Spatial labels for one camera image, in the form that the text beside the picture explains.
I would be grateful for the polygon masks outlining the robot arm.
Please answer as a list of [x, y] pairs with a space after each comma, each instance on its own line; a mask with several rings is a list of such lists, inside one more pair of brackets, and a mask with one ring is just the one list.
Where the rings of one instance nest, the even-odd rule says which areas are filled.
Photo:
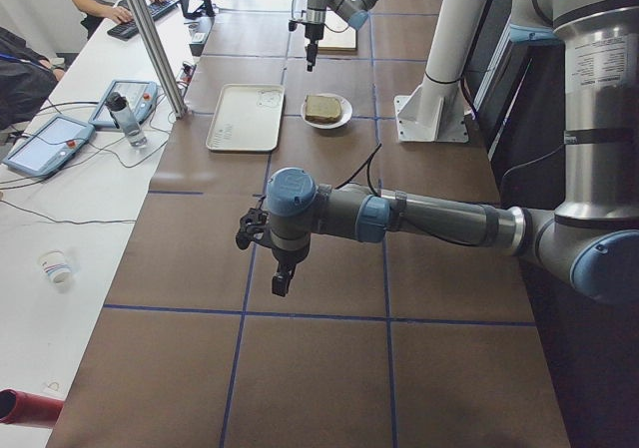
[[[328, 8], [359, 29], [378, 0], [311, 0], [311, 14], [290, 23], [323, 22]], [[456, 85], [465, 77], [471, 45], [490, 0], [443, 0], [423, 81], [395, 102], [400, 142], [446, 142]], [[513, 176], [563, 153], [564, 200], [552, 210], [498, 209], [365, 188], [349, 180], [333, 188], [306, 171], [284, 168], [266, 186], [265, 215], [249, 241], [278, 261], [272, 293], [286, 296], [311, 234], [381, 242], [387, 232], [423, 233], [469, 247], [496, 247], [536, 263], [577, 292], [602, 303], [638, 299], [638, 0], [511, 0], [514, 43], [564, 46], [561, 145], [506, 169], [496, 129], [488, 137], [497, 156], [499, 192], [514, 194]]]
[[323, 38], [325, 14], [330, 9], [348, 27], [358, 30], [368, 19], [368, 12], [378, 0], [307, 0], [306, 15], [301, 23], [305, 26], [305, 37], [309, 40], [306, 48], [307, 70], [311, 72]]

